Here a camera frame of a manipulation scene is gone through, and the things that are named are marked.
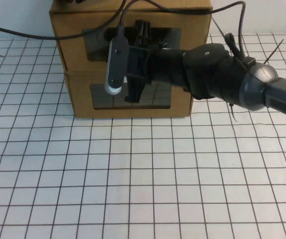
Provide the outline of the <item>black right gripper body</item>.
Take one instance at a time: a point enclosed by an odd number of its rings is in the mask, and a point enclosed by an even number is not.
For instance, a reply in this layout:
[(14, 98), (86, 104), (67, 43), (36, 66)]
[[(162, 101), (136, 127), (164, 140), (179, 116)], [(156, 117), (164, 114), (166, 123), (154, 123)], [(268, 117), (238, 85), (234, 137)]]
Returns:
[(138, 103), (146, 85), (151, 84), (147, 73), (147, 60), (156, 49), (151, 43), (150, 23), (144, 20), (136, 21), (137, 35), (133, 46), (130, 46), (127, 66), (128, 94), (125, 101)]

